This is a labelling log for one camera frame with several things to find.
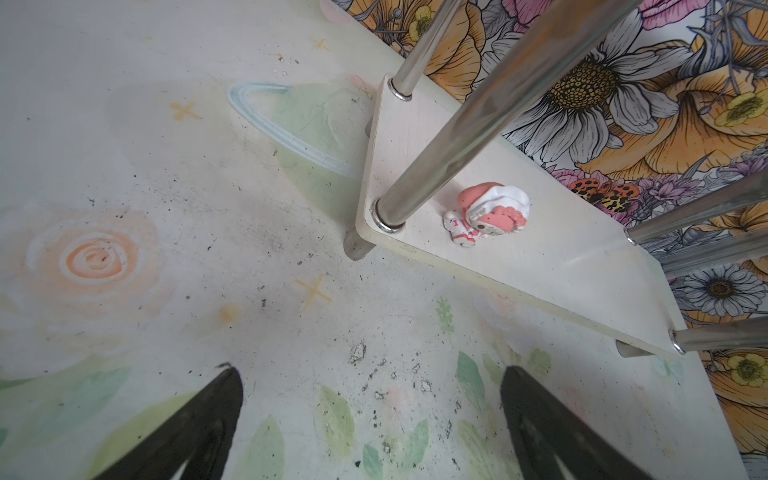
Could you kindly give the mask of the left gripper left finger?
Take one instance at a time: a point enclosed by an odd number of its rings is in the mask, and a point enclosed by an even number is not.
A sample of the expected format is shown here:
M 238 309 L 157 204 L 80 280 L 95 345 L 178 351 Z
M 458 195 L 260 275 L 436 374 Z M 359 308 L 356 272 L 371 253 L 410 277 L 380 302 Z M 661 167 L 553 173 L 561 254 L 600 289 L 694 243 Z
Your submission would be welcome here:
M 229 367 L 104 471 L 99 479 L 220 479 L 243 404 L 239 371 Z

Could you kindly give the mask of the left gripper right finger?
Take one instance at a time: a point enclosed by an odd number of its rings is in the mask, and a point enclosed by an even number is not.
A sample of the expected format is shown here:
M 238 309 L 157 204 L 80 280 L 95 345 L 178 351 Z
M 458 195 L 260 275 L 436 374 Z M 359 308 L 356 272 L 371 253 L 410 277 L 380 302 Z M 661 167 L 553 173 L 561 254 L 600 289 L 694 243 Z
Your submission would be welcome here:
M 500 396 L 525 479 L 648 479 L 519 366 L 504 371 Z

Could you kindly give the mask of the pink white hooded toy figure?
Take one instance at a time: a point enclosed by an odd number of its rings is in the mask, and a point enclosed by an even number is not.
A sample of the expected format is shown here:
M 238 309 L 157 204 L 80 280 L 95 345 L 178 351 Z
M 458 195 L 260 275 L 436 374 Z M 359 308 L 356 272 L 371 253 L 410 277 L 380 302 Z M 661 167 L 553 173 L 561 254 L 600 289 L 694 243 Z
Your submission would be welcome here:
M 469 248 L 484 237 L 502 236 L 523 229 L 531 201 L 520 188 L 485 182 L 462 190 L 458 209 L 443 215 L 443 228 L 453 243 Z

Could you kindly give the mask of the white two-tier shelf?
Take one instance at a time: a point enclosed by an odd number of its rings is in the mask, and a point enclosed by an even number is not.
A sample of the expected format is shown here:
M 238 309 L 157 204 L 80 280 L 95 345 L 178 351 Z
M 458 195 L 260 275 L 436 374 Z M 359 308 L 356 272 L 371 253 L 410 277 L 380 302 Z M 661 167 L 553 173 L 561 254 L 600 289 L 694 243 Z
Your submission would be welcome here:
M 612 337 L 767 345 L 763 1 L 362 1 L 404 56 L 352 259 L 382 246 Z

